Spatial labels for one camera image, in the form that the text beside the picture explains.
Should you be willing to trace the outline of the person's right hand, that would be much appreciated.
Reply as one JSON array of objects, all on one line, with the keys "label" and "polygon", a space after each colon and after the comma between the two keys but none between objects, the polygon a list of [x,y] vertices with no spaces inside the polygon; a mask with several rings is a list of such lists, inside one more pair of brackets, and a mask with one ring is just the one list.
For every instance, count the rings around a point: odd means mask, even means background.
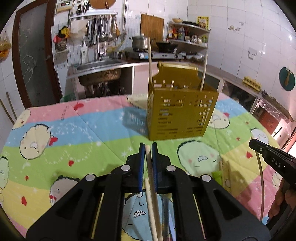
[{"label": "person's right hand", "polygon": [[295,190],[287,190],[285,193],[283,192],[283,186],[284,186],[285,180],[282,179],[280,183],[280,188],[277,191],[274,201],[271,205],[271,208],[268,212],[268,217],[272,218],[279,214],[280,211],[280,205],[283,201],[285,201],[293,210],[296,206],[296,194]]}]

